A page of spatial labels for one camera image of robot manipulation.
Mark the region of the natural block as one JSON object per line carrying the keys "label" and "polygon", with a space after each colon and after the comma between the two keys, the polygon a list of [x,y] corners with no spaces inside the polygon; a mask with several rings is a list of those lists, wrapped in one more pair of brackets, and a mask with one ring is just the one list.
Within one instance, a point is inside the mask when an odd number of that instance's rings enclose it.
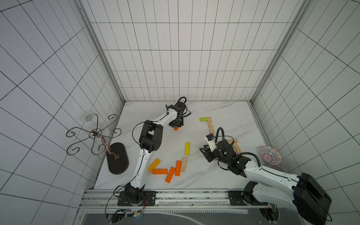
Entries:
{"label": "natural block", "polygon": [[237,139],[234,139],[234,140],[228,140],[228,143],[229,143],[229,144],[232,144],[233,142],[234,142],[234,143],[237,143],[238,141],[237,141]]}
{"label": "natural block", "polygon": [[187,157],[183,157],[183,158],[182,158],[182,161],[181,161],[181,172],[185,172],[185,171],[186,171],[187,162],[188,162],[188,158],[187,158]]}
{"label": "natural block", "polygon": [[209,130],[211,132],[211,134],[215,135],[216,132],[214,131],[214,127],[213,126],[209,126]]}

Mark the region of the yellow-green block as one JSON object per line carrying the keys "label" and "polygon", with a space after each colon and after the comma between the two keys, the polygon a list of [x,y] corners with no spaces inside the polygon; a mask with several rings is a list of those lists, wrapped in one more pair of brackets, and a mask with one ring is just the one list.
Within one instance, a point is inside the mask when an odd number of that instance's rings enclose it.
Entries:
{"label": "yellow-green block", "polygon": [[190,142],[186,142],[185,155],[187,155],[187,156],[190,155]]}

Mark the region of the natural block diagonal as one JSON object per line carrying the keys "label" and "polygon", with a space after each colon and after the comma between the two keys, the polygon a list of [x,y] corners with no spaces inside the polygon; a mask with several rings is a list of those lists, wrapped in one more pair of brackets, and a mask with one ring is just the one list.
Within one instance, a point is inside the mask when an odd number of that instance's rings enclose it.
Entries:
{"label": "natural block diagonal", "polygon": [[239,145],[237,142],[235,142],[233,145],[233,148],[235,149],[236,153],[237,154],[241,154],[242,153],[242,150],[240,149]]}
{"label": "natural block diagonal", "polygon": [[209,126],[209,128],[212,128],[212,127],[213,127],[212,118],[211,118],[211,117],[208,117],[208,118],[207,118],[207,121],[208,121],[208,126]]}

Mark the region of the long orange block bottom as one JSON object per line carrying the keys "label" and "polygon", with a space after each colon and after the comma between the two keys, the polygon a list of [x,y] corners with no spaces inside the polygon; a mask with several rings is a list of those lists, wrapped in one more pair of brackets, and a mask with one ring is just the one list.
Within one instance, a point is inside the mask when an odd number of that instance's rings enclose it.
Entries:
{"label": "long orange block bottom", "polygon": [[167,183],[171,182],[171,180],[172,180],[172,178],[173,178],[173,176],[175,174],[175,171],[176,171],[176,168],[174,168],[174,167],[170,168],[169,173],[168,173],[168,175],[167,175],[167,177],[165,179],[165,182],[167,182]]}

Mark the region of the orange block horizontal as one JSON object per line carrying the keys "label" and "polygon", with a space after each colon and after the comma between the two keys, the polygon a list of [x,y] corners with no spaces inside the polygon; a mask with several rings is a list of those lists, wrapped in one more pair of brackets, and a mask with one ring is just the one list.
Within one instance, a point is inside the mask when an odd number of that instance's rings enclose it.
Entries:
{"label": "orange block horizontal", "polygon": [[152,171],[152,173],[154,175],[167,175],[168,174],[168,169],[154,169]]}

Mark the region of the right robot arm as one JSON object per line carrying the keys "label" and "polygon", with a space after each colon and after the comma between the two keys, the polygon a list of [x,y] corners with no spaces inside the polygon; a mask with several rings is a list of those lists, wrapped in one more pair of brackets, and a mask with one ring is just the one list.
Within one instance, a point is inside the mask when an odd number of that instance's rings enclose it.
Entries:
{"label": "right robot arm", "polygon": [[226,170],[249,180],[241,194],[247,205],[271,203],[285,207],[298,212],[312,225],[332,221],[329,215],[332,199],[311,175],[263,167],[258,156],[251,152],[236,154],[221,127],[215,135],[208,134],[205,140],[207,144],[199,150],[208,162],[221,162],[227,165]]}

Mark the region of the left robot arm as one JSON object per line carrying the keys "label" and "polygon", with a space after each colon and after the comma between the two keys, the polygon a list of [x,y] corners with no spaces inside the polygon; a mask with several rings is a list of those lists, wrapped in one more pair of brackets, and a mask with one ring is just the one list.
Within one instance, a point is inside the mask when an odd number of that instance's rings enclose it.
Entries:
{"label": "left robot arm", "polygon": [[151,162],[152,153],[160,148],[164,126],[180,128],[184,125],[184,118],[191,115],[191,111],[186,106],[186,101],[186,97],[180,97],[174,105],[166,105],[166,112],[154,121],[142,122],[143,127],[139,140],[136,141],[140,148],[139,159],[132,179],[125,184],[124,191],[119,195],[122,200],[127,200],[133,205],[142,203],[145,187],[143,177]]}

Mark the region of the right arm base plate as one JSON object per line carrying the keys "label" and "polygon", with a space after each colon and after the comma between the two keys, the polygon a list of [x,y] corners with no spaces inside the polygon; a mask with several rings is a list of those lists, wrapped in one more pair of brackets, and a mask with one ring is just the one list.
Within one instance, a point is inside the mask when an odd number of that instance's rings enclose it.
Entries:
{"label": "right arm base plate", "polygon": [[266,202],[259,202],[253,196],[244,194],[242,190],[228,191],[231,206],[267,206]]}

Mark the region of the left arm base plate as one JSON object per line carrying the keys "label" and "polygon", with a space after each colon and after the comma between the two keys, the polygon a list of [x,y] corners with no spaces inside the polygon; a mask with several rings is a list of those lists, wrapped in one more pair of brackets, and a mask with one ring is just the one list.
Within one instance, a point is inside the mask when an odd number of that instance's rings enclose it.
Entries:
{"label": "left arm base plate", "polygon": [[130,194],[129,192],[120,192],[120,197],[117,202],[118,206],[154,206],[156,200],[156,191],[143,191],[138,195]]}

